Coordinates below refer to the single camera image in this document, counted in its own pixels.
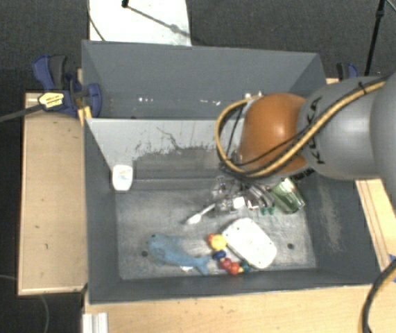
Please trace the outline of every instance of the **gray floor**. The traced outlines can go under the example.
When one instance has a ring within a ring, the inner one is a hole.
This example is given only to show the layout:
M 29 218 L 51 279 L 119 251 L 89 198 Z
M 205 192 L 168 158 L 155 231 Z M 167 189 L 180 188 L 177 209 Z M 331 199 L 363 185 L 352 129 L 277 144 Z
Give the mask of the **gray floor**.
M 315 51 L 328 76 L 337 62 L 362 73 L 377 0 L 187 0 L 194 44 Z M 85 0 L 0 0 L 0 115 L 23 106 L 26 89 L 39 87 L 31 61 L 65 54 L 80 66 L 87 37 Z M 396 15 L 387 8 L 373 74 L 396 70 Z M 21 173 L 21 124 L 0 125 L 0 274 L 15 275 Z M 39 332 L 44 310 L 0 284 L 0 332 Z M 77 332 L 79 296 L 50 298 L 49 332 Z

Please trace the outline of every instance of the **wooden board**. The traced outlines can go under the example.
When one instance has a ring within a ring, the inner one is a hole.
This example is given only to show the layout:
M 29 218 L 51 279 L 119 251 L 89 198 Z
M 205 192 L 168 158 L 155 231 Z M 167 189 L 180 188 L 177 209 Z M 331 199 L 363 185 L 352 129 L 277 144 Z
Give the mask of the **wooden board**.
M 39 94 L 26 95 L 26 107 Z M 82 128 L 60 113 L 24 120 L 18 294 L 80 291 L 87 282 Z

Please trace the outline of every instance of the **black cable on floor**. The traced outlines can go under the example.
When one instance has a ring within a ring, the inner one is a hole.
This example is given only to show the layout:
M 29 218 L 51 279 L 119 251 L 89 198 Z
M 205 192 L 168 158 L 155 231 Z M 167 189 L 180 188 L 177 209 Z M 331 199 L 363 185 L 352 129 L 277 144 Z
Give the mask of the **black cable on floor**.
M 396 270 L 396 259 L 394 259 L 390 265 L 379 275 L 379 277 L 375 280 L 372 288 L 365 299 L 365 304 L 363 307 L 362 315 L 361 315 L 361 328 L 363 333 L 372 333 L 369 328 L 369 313 L 370 308 L 372 306 L 373 300 L 381 288 L 384 281 Z

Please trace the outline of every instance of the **blue clamp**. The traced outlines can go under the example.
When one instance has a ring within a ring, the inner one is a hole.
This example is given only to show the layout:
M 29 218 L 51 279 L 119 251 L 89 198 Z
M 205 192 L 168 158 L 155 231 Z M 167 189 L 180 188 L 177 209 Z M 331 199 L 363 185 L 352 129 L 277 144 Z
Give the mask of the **blue clamp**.
M 336 70 L 339 80 L 351 79 L 359 76 L 358 68 L 352 63 L 336 63 Z
M 33 61 L 34 77 L 45 91 L 38 98 L 42 109 L 76 118 L 78 110 L 88 105 L 92 109 L 92 116 L 97 117 L 102 107 L 99 85 L 92 83 L 84 90 L 75 75 L 64 72 L 66 59 L 64 55 L 44 54 Z

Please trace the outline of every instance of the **blue ball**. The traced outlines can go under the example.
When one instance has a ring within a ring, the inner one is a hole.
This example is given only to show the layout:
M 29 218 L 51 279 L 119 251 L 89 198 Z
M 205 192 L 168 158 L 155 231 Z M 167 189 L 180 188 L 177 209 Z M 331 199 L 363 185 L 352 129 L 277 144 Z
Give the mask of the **blue ball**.
M 214 252 L 213 259 L 221 260 L 221 259 L 225 258 L 226 255 L 227 254 L 225 253 L 224 250 L 218 250 L 217 252 Z

